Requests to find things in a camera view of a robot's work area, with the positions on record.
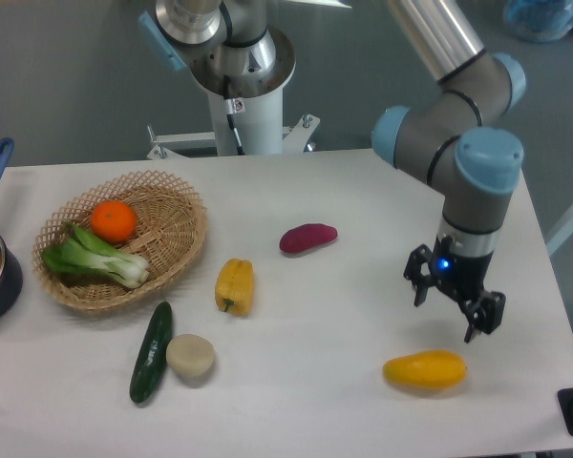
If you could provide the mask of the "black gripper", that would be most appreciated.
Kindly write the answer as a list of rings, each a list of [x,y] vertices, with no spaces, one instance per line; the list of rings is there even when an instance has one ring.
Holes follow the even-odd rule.
[[[451,237],[435,241],[434,251],[421,244],[409,255],[404,278],[414,291],[414,306],[426,301],[434,285],[446,296],[460,302],[459,309],[468,322],[464,336],[467,344],[478,334],[492,334],[502,322],[506,297],[500,292],[484,289],[484,279],[493,254],[466,257],[452,251]],[[432,274],[423,272],[432,261]]]

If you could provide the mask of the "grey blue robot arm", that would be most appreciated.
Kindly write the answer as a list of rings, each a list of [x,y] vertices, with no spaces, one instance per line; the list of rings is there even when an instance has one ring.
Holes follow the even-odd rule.
[[[453,1],[392,1],[390,10],[440,87],[415,112],[394,106],[371,133],[384,161],[444,198],[433,247],[410,254],[405,278],[416,303],[430,288],[453,300],[467,336],[490,334],[505,298],[484,287],[524,151],[495,127],[526,89],[518,61],[488,53]],[[217,152],[280,154],[287,148],[282,90],[295,56],[270,26],[263,1],[157,1],[138,20],[149,48],[172,70],[189,70],[205,90]]]

